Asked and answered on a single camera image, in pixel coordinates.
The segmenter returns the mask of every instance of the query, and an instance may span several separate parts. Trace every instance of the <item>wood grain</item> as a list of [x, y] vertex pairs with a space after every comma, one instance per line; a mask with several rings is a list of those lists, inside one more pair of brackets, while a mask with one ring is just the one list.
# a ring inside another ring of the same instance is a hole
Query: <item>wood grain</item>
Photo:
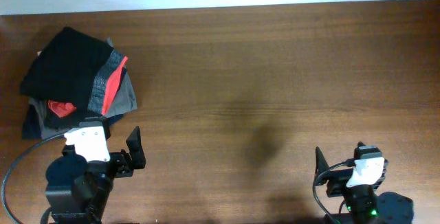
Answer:
[[[66, 25], [113, 39], [138, 98], [108, 145], [124, 148], [139, 125], [147, 167], [115, 181], [105, 223], [319, 217], [314, 148], [335, 164], [358, 141], [390, 161], [378, 193], [413, 199], [415, 223], [440, 219], [439, 0], [2, 16], [2, 176], [36, 142], [20, 140], [19, 83]], [[7, 197], [24, 223], [48, 207], [45, 169], [62, 147], [36, 150], [12, 174]], [[336, 212], [342, 199], [319, 193]]]

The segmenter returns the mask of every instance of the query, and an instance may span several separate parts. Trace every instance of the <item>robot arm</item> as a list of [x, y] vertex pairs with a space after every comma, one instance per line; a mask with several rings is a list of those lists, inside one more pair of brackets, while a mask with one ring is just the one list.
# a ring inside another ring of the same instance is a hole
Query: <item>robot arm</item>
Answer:
[[56, 224], [101, 224], [113, 180], [145, 167], [139, 127], [126, 140], [129, 153], [109, 153], [106, 120], [83, 122], [65, 137], [63, 156], [46, 171], [52, 218]]
[[316, 148], [316, 176], [324, 173], [316, 186], [327, 183], [327, 196], [343, 196], [349, 214], [327, 214], [324, 223], [367, 224], [411, 223], [414, 217], [413, 201], [394, 192], [377, 196], [374, 192], [385, 180], [388, 161], [375, 146], [357, 145], [353, 159], [345, 164], [354, 169], [330, 171], [321, 150]]

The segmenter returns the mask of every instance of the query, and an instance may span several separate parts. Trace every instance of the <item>black wire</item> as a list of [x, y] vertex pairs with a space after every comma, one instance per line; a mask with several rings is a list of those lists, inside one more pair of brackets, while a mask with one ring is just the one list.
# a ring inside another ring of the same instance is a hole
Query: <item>black wire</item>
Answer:
[[41, 216], [40, 224], [48, 224], [49, 223], [49, 215], [52, 211], [52, 207], [49, 207], [44, 211], [44, 214]]
[[329, 219], [330, 219], [334, 224], [338, 224], [339, 222], [338, 222], [337, 220], [335, 220], [335, 219], [332, 217], [332, 215], [330, 214], [330, 212], [324, 207], [324, 205], [323, 205], [323, 204], [321, 203], [321, 201], [319, 200], [318, 195], [316, 194], [316, 186], [318, 185], [319, 182], [321, 182], [322, 178], [323, 178], [328, 172], [330, 172], [331, 170], [333, 170], [333, 169], [335, 169], [335, 168], [338, 168], [338, 167], [341, 167], [341, 166], [346, 166], [346, 165], [347, 165], [347, 162], [344, 161], [344, 162], [338, 163], [338, 164], [336, 164], [336, 165], [334, 165], [334, 166], [330, 166], [329, 169], [325, 170], [324, 172], [321, 172], [321, 173], [315, 178], [315, 180], [313, 181], [313, 187], [312, 187], [312, 190], [313, 190], [313, 197], [315, 198], [316, 203], [318, 203], [318, 205], [322, 208], [322, 210], [324, 210], [324, 212], [329, 216]]
[[341, 205], [339, 205], [339, 211], [338, 211], [338, 219], [339, 219], [339, 222], [341, 222], [341, 212], [342, 212], [342, 207], [344, 207], [344, 204], [345, 204], [345, 200], [343, 200], [343, 201], [341, 202]]
[[3, 179], [3, 183], [1, 184], [1, 201], [3, 203], [3, 207], [6, 210], [6, 214], [8, 214], [8, 216], [16, 223], [16, 224], [22, 224], [22, 222], [20, 222], [20, 220], [15, 217], [15, 215], [12, 213], [11, 209], [8, 206], [8, 203], [6, 202], [6, 195], [5, 195], [5, 189], [6, 189], [6, 182], [8, 181], [8, 178], [12, 172], [12, 170], [14, 170], [14, 168], [17, 166], [17, 164], [29, 153], [31, 153], [34, 149], [38, 148], [39, 146], [47, 143], [50, 140], [62, 137], [64, 135], [64, 133], [61, 134], [57, 134], [57, 135], [53, 135], [51, 137], [48, 137], [46, 139], [44, 139], [43, 141], [31, 146], [30, 148], [26, 149], [24, 152], [21, 153], [21, 155], [19, 155], [14, 162], [12, 162], [11, 166], [9, 167], [8, 171], [5, 174], [5, 178]]

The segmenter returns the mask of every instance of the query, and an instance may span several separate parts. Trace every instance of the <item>stack of clothes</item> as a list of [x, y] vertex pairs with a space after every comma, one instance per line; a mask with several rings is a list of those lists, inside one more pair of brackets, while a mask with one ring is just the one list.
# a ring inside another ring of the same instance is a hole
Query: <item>stack of clothes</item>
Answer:
[[138, 108], [127, 57], [105, 42], [65, 27], [38, 53], [20, 85], [29, 96], [23, 139], [65, 133], [91, 117], [109, 124]]

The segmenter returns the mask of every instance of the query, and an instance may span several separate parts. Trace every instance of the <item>gray fabric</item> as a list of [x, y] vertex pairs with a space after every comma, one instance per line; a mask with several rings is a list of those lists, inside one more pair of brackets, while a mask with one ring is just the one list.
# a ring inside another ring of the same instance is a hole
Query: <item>gray fabric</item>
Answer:
[[116, 93], [116, 97], [113, 99], [111, 106], [106, 117], [113, 117], [115, 115], [128, 113], [138, 109], [138, 103], [136, 102], [135, 92], [133, 85], [131, 84], [129, 73], [126, 72], [124, 79], [122, 79], [121, 87]]
[[102, 113], [108, 80], [112, 73], [121, 65], [124, 57], [124, 55], [114, 49], [107, 62], [99, 69], [93, 81], [93, 89], [91, 90], [89, 105], [87, 106], [89, 111]]
[[[47, 100], [36, 100], [34, 98], [29, 99], [29, 104], [35, 107], [38, 113], [38, 121], [41, 129], [41, 138], [45, 139], [59, 133], [65, 133], [70, 128], [48, 128], [44, 126], [44, 119], [46, 118], [46, 105]], [[129, 77], [129, 73], [125, 74], [124, 79], [122, 79], [121, 87], [116, 93], [116, 97], [109, 110], [107, 111], [106, 117], [113, 117], [119, 114], [125, 114], [130, 111], [138, 109], [138, 104], [136, 102], [135, 92], [133, 90], [133, 85]]]

